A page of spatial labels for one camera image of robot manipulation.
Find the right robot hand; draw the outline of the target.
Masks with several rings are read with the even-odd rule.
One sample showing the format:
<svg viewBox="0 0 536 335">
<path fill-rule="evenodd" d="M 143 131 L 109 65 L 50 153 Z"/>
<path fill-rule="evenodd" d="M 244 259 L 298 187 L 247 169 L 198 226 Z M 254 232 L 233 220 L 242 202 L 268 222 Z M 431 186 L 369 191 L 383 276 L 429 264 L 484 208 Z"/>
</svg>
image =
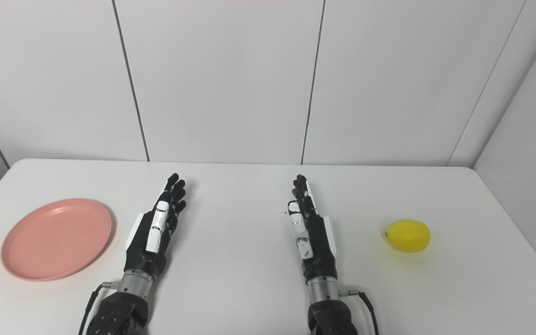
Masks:
<svg viewBox="0 0 536 335">
<path fill-rule="evenodd" d="M 293 180 L 294 200 L 288 203 L 288 214 L 301 257 L 305 282 L 315 278 L 338 279 L 336 248 L 330 223 L 319 215 L 307 178 L 298 174 Z"/>
</svg>

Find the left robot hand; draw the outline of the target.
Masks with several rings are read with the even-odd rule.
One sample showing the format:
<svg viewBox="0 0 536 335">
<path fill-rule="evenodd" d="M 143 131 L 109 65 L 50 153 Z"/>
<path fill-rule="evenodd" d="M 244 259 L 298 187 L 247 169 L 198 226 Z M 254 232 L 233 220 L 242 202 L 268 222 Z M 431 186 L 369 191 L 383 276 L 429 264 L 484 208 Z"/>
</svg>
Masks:
<svg viewBox="0 0 536 335">
<path fill-rule="evenodd" d="M 158 278 L 168 264 L 167 250 L 179 215 L 187 207 L 186 182 L 172 174 L 152 210 L 144 213 L 126 250 L 124 271 L 141 271 Z"/>
</svg>

